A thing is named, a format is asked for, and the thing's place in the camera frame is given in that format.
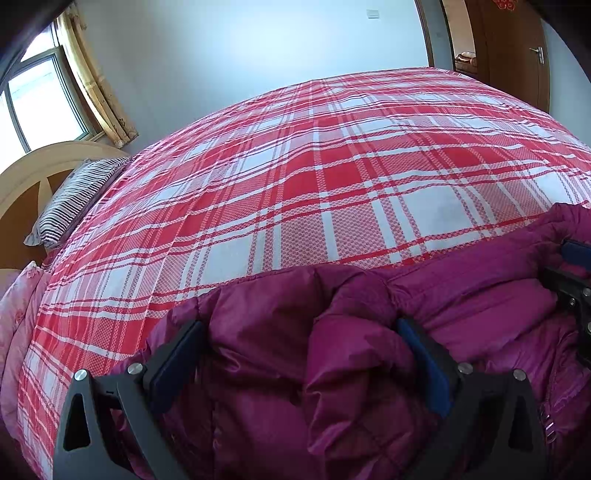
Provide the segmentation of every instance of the black clamp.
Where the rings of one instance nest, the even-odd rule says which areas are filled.
[[[591,270],[591,247],[572,240],[562,245],[565,261]],[[545,267],[540,272],[542,285],[558,294],[557,307],[574,313],[579,335],[577,359],[591,368],[591,285],[584,279],[557,268]]]
[[[189,480],[153,416],[165,413],[193,375],[207,341],[205,325],[185,324],[146,364],[121,375],[93,378],[78,370],[68,389],[53,456],[54,480],[137,480],[111,410],[125,415],[157,480]]]
[[[478,373],[416,322],[399,319],[397,331],[413,351],[427,406],[444,418],[404,479],[445,480],[458,471],[462,480],[543,479],[544,433],[525,372]]]

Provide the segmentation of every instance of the red decoration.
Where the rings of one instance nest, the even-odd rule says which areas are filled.
[[[501,10],[515,10],[515,3],[517,0],[492,0]]]

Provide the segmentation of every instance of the beige curtain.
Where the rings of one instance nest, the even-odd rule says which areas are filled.
[[[92,56],[84,30],[86,25],[80,19],[76,4],[71,4],[57,18],[57,36],[76,81],[107,137],[114,146],[121,148],[138,133]]]

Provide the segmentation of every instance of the red plaid bedsheet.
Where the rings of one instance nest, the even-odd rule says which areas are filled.
[[[588,202],[591,150],[535,108],[434,69],[358,73],[228,107],[148,147],[53,264],[22,370],[42,478],[73,373],[140,348],[175,304],[293,265],[414,262]]]

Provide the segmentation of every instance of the pillow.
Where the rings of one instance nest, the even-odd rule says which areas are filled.
[[[53,249],[65,242],[128,161],[129,157],[82,162],[47,204],[24,244]]]

